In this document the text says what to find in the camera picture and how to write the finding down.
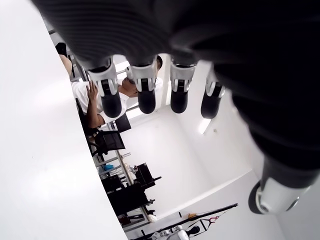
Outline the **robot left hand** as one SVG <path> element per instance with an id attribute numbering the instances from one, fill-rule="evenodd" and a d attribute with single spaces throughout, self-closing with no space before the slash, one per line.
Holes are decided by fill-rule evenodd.
<path id="1" fill-rule="evenodd" d="M 248 205 L 289 211 L 320 175 L 320 3 L 317 0 L 36 0 L 90 75 L 110 118 L 122 111 L 114 55 L 131 66 L 138 104 L 156 107 L 157 55 L 171 57 L 171 109 L 185 111 L 199 61 L 211 63 L 201 114 L 224 89 L 264 154 Z"/>

